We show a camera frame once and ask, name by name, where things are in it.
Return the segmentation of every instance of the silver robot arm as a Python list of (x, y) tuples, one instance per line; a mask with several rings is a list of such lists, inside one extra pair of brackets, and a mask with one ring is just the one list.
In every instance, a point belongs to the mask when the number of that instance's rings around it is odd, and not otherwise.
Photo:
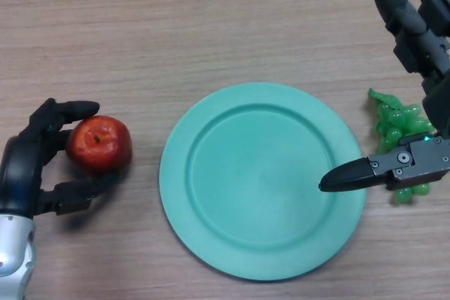
[(23, 216), (0, 215), (0, 300), (24, 300), (36, 263), (34, 222)]

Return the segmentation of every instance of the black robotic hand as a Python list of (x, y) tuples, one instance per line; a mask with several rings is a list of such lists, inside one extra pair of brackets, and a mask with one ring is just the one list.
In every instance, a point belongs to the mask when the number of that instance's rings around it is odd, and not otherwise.
[(49, 98), (31, 116), (29, 125), (11, 137), (0, 165), (0, 214), (32, 219), (46, 212), (68, 214), (88, 209), (93, 198), (109, 190), (120, 178), (112, 172), (82, 181), (60, 183), (52, 191), (41, 189), (42, 169), (64, 150), (71, 130), (65, 124), (95, 115), (100, 105), (91, 101), (57, 103)]
[(394, 53), (409, 73), (419, 73), (424, 111), (436, 128), (399, 140), (387, 154), (343, 164), (320, 182), (324, 192), (386, 184), (388, 190), (440, 180), (450, 171), (450, 0), (375, 0), (386, 30), (395, 37)]

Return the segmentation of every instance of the screw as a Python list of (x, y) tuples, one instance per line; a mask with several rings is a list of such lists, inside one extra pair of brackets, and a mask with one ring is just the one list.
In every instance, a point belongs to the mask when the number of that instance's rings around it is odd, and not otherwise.
[(397, 159), (399, 160), (400, 163), (408, 163), (409, 162), (409, 155), (405, 152), (401, 152), (399, 153), (399, 155), (397, 156)]

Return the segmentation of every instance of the grape bunch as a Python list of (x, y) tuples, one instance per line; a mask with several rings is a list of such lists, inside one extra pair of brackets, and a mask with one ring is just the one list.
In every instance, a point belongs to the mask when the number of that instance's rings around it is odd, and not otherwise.
[[(415, 135), (417, 133), (432, 133), (433, 125), (430, 121), (420, 115), (419, 105), (403, 105), (393, 95), (378, 93), (369, 89), (370, 97), (377, 100), (378, 123), (375, 130), (380, 135), (378, 152), (389, 152), (397, 146), (399, 139), (403, 136)], [(396, 190), (394, 201), (397, 204), (405, 204), (411, 201), (413, 195), (424, 196), (430, 192), (429, 184), (420, 184)]]

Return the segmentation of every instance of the grape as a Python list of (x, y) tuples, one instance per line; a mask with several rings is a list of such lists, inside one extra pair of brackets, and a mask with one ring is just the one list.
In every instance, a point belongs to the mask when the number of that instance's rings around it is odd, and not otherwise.
[(419, 196), (426, 196), (430, 193), (430, 184), (420, 184), (413, 186), (413, 194)]
[(387, 122), (389, 119), (389, 114), (393, 111), (393, 109), (387, 105), (386, 103), (380, 103), (378, 105), (378, 116), (380, 117), (381, 122)]
[(389, 113), (388, 120), (391, 124), (400, 129), (406, 127), (406, 116), (401, 110), (393, 110)]
[(405, 188), (394, 192), (394, 200), (397, 204), (406, 204), (413, 196), (413, 189)]
[(381, 135), (385, 136), (387, 131), (389, 130), (389, 125), (383, 122), (378, 122), (375, 126), (375, 130)]
[(393, 145), (396, 145), (402, 136), (401, 130), (395, 126), (390, 128), (386, 133), (387, 141)]
[(380, 144), (378, 145), (378, 152), (389, 152), (393, 148), (393, 144), (389, 142), (386, 137), (380, 139)]
[(411, 118), (411, 117), (416, 117), (420, 115), (420, 106), (419, 105), (407, 105), (404, 109), (403, 112), (406, 116), (407, 119)]
[(410, 133), (431, 133), (434, 130), (430, 121), (420, 116), (410, 119), (407, 123), (407, 128)]

